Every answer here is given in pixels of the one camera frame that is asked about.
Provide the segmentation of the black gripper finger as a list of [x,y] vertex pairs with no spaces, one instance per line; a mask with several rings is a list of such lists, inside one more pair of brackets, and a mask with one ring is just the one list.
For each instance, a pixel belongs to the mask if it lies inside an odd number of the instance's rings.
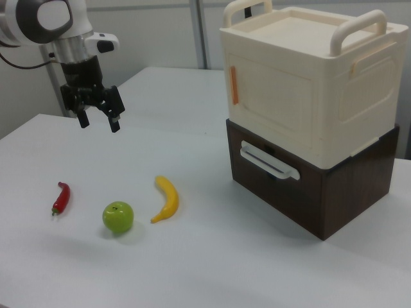
[[116,86],[97,89],[96,108],[107,116],[112,133],[118,132],[120,115],[125,111],[125,106]]
[[83,102],[80,89],[63,85],[60,87],[60,92],[66,110],[72,111],[80,123],[81,128],[89,126],[89,120],[85,111],[85,103]]

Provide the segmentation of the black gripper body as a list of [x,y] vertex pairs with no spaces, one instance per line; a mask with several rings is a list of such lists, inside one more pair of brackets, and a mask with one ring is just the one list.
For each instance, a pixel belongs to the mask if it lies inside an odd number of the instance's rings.
[[89,95],[85,105],[97,105],[97,89],[104,88],[103,75],[97,56],[73,64],[61,64],[66,83],[80,89],[82,97]]

